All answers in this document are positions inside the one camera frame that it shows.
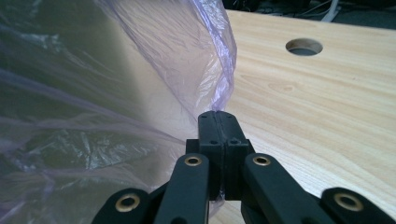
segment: plastic bag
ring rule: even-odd
[[[158,188],[235,57],[220,1],[2,1],[0,222],[90,223]]]

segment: purple-tinted plastic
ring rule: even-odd
[[[0,223],[90,223],[166,182],[233,91],[221,1],[0,4]]]

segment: black plastic part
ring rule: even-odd
[[[333,223],[275,158],[248,155],[245,179],[270,223]]]
[[[208,219],[209,160],[191,153],[177,160],[154,223],[203,224]]]
[[[241,203],[241,214],[246,224],[269,224],[265,215],[256,209]]]
[[[210,160],[210,200],[219,194],[225,200],[241,200],[244,160],[254,149],[236,117],[223,111],[205,112],[198,118],[198,128],[199,153]],[[188,146],[195,147],[193,142]]]
[[[326,189],[322,193],[320,206],[337,223],[396,223],[375,204],[349,189]]]
[[[163,200],[163,195],[165,194],[166,187],[168,183],[160,186],[159,188],[152,191],[149,195],[149,206],[146,213],[145,222],[143,223],[153,223],[155,216],[157,216],[158,209],[160,208],[161,201]]]
[[[116,208],[117,201],[122,196],[133,194],[138,197],[137,207],[129,212],[120,212]],[[145,223],[145,215],[149,208],[149,195],[141,189],[123,189],[106,201],[99,210],[92,224],[140,224]]]

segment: wood grain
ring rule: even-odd
[[[396,218],[396,32],[228,15],[238,56],[226,111],[256,151],[277,158],[310,193],[352,189]],[[323,51],[286,51],[302,37]],[[226,203],[210,223],[243,223],[238,206]]]

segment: cable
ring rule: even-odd
[[[305,15],[305,14],[307,14],[307,13],[309,13],[309,12],[315,10],[315,9],[318,9],[318,8],[320,8],[320,7],[323,7],[323,6],[325,6],[326,4],[329,4],[331,1],[332,1],[332,0],[329,0],[329,1],[326,1],[326,2],[324,2],[324,3],[322,3],[322,4],[317,5],[317,6],[315,6],[315,7],[312,7],[312,8],[310,8],[309,10],[307,10],[307,11],[305,11],[305,12],[303,12],[303,13],[300,13],[300,14],[296,15],[296,17],[303,16],[303,15]]]

